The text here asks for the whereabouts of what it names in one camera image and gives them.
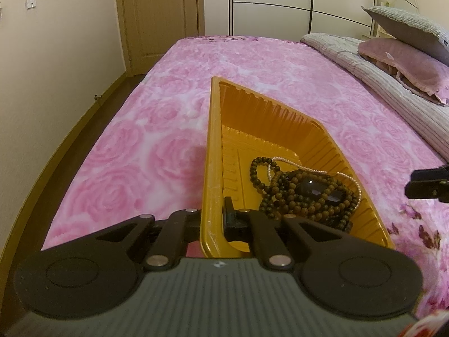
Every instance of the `door frame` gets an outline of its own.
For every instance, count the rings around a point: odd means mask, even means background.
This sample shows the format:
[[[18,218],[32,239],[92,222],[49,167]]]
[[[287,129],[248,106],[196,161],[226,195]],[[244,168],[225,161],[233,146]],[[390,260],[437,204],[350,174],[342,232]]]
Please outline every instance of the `door frame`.
[[[116,0],[117,2],[117,16],[118,28],[120,30],[120,40],[122,44],[123,60],[125,61],[126,76],[133,76],[131,55],[129,52],[128,35],[126,31],[126,21],[123,0]],[[204,36],[204,0],[197,0],[197,17],[198,17],[198,35]]]

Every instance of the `orange plastic tray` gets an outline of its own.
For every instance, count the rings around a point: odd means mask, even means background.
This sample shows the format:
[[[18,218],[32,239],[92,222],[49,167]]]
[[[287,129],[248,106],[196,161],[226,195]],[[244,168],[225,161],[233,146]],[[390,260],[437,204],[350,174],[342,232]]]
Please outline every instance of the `orange plastic tray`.
[[[228,243],[223,234],[223,199],[234,208],[258,209],[261,195],[254,189],[249,167],[256,157],[285,157],[316,170],[343,172],[359,183],[347,159],[316,120],[264,95],[220,77],[212,78],[207,157],[201,212],[201,247],[207,257],[249,256],[246,243]],[[282,171],[297,168],[279,163]],[[259,178],[267,183],[266,172]],[[356,186],[341,176],[351,190]],[[394,248],[362,187],[362,200],[352,215],[351,235]]]

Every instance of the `dark floor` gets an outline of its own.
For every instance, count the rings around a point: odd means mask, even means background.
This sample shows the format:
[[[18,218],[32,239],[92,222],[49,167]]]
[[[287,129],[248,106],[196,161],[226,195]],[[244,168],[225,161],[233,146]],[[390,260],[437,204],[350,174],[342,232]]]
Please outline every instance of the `dark floor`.
[[[76,138],[44,188],[26,224],[11,265],[0,314],[0,331],[7,329],[24,313],[13,289],[13,275],[17,265],[28,255],[41,250],[53,217],[79,167],[108,123],[144,77],[145,75],[138,75],[127,78],[109,96]]]

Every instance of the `sliding wardrobe door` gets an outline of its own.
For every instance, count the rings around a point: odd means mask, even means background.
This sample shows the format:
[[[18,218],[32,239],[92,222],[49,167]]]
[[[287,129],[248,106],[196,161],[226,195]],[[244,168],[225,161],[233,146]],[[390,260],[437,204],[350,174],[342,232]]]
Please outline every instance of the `sliding wardrobe door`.
[[[231,0],[231,33],[300,40],[308,33],[311,0]]]
[[[372,20],[361,6],[371,7],[374,0],[313,0],[311,32],[324,32],[361,38],[369,34]]]

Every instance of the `wooden bead necklace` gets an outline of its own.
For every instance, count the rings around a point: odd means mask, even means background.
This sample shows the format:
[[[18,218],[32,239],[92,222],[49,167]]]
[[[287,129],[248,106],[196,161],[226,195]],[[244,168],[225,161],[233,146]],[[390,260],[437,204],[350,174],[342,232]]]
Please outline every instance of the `wooden bead necklace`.
[[[294,165],[299,170],[283,172],[275,160]],[[262,164],[268,165],[270,185],[257,178],[257,167]],[[271,169],[275,172],[274,176],[271,176]],[[353,181],[358,189],[357,194],[326,171],[309,169],[282,157],[257,157],[252,160],[250,167],[251,182],[263,192],[259,211],[264,212],[268,218],[279,220],[286,214],[292,214],[292,217],[307,217],[349,233],[352,228],[349,218],[360,205],[361,188],[351,176],[342,172],[336,174]],[[309,190],[310,196],[304,195],[302,190],[309,185],[321,187],[322,191]]]

